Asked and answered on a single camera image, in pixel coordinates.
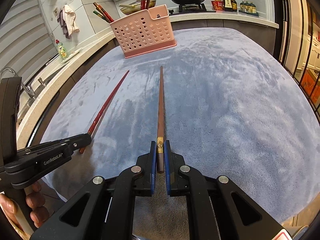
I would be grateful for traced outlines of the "person's left hand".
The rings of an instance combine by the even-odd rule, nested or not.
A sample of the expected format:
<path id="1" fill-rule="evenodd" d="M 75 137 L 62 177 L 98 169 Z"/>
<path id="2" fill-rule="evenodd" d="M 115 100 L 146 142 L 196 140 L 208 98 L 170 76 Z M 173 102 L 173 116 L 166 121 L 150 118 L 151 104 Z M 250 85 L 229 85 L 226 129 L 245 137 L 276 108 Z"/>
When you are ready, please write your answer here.
<path id="1" fill-rule="evenodd" d="M 46 202 L 43 194 L 41 193 L 41 184 L 37 181 L 31 186 L 32 191 L 25 198 L 26 204 L 32 209 L 30 213 L 31 220 L 34 225 L 39 228 L 49 218 L 49 212 L 44 204 Z M 18 220 L 15 215 L 17 213 L 17 206 L 12 199 L 1 193 L 1 206 L 9 219 L 21 230 Z"/>

